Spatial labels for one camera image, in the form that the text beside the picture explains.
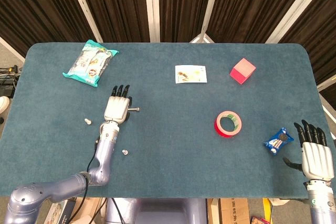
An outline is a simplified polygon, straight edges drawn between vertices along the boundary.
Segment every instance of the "teal table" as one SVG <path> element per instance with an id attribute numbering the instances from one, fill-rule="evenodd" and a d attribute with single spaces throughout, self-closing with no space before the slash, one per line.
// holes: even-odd
<path id="1" fill-rule="evenodd" d="M 120 125 L 108 186 L 89 188 L 89 196 L 306 198 L 305 177 L 282 161 L 301 160 L 293 126 L 301 119 L 325 131 L 336 156 L 300 45 L 106 43 L 120 53 L 97 88 L 62 76 L 83 46 L 30 48 L 0 140 L 1 196 L 85 170 L 111 89 L 120 84 L 130 85 L 141 111 Z M 240 85 L 229 73 L 243 57 L 257 69 Z M 175 65 L 205 66 L 207 83 L 175 84 Z M 243 122 L 234 138 L 214 130 L 224 110 Z M 273 156 L 262 143 L 281 127 L 295 140 Z"/>

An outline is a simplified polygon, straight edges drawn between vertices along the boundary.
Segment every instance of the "snack bag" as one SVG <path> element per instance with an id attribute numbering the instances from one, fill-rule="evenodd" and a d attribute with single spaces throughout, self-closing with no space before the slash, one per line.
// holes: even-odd
<path id="1" fill-rule="evenodd" d="M 117 53 L 119 51 L 107 49 L 89 39 L 69 72 L 63 73 L 63 76 L 97 87 L 101 74 Z"/>
<path id="2" fill-rule="evenodd" d="M 287 143 L 292 142 L 292 138 L 288 133 L 286 128 L 281 128 L 280 131 L 272 136 L 264 145 L 270 149 L 273 155 L 277 155 L 280 149 Z"/>

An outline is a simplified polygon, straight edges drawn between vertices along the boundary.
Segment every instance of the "robotic arm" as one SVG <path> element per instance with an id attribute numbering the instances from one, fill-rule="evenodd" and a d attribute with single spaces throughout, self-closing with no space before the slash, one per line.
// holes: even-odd
<path id="1" fill-rule="evenodd" d="M 302 150 L 302 164 L 292 163 L 289 159 L 283 161 L 291 168 L 297 169 L 309 179 L 304 185 L 308 191 L 311 222 L 313 224 L 335 224 L 336 207 L 331 185 L 334 177 L 331 151 L 327 147 L 326 135 L 320 128 L 315 128 L 302 120 L 294 123 Z"/>
<path id="2" fill-rule="evenodd" d="M 112 90 L 104 113 L 105 122 L 100 126 L 100 138 L 95 153 L 99 166 L 58 182 L 31 183 L 17 187 L 9 199 L 5 224 L 34 224 L 44 200 L 60 202 L 81 194 L 88 185 L 104 186 L 109 182 L 110 161 L 119 133 L 118 124 L 128 119 L 128 107 L 132 103 L 131 97 L 126 98 L 129 85 L 123 92 L 123 85 L 118 91 L 117 88 L 115 86 Z"/>

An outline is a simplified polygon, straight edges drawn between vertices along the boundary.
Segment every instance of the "paper card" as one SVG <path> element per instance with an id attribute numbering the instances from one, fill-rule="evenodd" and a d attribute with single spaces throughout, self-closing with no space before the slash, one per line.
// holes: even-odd
<path id="1" fill-rule="evenodd" d="M 206 83 L 205 66 L 178 65 L 175 66 L 175 83 L 200 82 Z"/>

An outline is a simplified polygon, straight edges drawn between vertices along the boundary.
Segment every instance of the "bolt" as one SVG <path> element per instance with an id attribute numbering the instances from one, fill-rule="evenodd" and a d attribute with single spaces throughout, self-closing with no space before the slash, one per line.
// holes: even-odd
<path id="1" fill-rule="evenodd" d="M 139 108 L 139 107 L 136 107 L 136 108 L 128 108 L 127 110 L 128 110 L 128 111 L 140 111 L 140 108 Z"/>
<path id="2" fill-rule="evenodd" d="M 91 120 L 89 120 L 89 119 L 87 119 L 87 118 L 85 118 L 84 121 L 85 121 L 88 125 L 90 125 L 90 124 L 92 123 Z"/>

